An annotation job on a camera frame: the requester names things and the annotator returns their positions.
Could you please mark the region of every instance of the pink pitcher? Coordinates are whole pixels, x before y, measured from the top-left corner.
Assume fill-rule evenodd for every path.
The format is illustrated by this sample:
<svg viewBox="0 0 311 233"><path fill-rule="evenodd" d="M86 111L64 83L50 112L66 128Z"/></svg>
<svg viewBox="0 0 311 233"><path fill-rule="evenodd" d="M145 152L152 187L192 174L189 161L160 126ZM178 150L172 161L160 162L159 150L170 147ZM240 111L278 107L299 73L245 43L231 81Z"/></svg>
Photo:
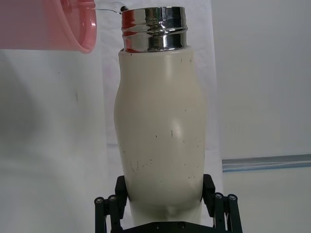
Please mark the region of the pink pitcher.
<svg viewBox="0 0 311 233"><path fill-rule="evenodd" d="M94 0L0 0L0 49L75 50L96 42Z"/></svg>

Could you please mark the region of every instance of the white backdrop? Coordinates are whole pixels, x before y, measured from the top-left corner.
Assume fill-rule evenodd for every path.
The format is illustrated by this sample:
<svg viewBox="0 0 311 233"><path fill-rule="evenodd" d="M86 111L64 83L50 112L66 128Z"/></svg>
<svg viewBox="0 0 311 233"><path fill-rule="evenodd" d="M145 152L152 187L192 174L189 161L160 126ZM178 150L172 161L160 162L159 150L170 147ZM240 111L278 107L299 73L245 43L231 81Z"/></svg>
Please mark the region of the white backdrop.
<svg viewBox="0 0 311 233"><path fill-rule="evenodd" d="M205 167L222 191L210 1L125 4L186 6L188 42L208 100ZM0 50L1 233L94 232L93 200L108 197L122 175L112 117L120 16L98 17L101 31L91 54ZM128 210L124 224L131 226Z"/></svg>
<svg viewBox="0 0 311 233"><path fill-rule="evenodd" d="M213 0L223 159L311 153L311 1Z"/></svg>

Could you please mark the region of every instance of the chrome bottle mouth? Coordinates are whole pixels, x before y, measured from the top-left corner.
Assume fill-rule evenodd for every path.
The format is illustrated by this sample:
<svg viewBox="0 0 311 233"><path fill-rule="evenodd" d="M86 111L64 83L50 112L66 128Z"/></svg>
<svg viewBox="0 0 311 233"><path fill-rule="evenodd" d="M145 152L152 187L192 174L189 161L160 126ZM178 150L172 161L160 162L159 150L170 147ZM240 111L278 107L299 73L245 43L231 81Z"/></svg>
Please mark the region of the chrome bottle mouth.
<svg viewBox="0 0 311 233"><path fill-rule="evenodd" d="M184 7L150 7L122 12L124 51L157 52L187 47Z"/></svg>

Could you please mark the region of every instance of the bottle neck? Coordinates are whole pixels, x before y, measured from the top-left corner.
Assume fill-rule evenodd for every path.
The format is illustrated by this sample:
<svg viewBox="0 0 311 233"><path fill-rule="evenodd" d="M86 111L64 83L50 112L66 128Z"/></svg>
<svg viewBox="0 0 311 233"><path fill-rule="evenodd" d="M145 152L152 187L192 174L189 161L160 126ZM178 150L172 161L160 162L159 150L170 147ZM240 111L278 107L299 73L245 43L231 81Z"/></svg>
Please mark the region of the bottle neck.
<svg viewBox="0 0 311 233"><path fill-rule="evenodd" d="M183 7L152 7L122 12L125 52L157 52L187 47Z"/></svg>

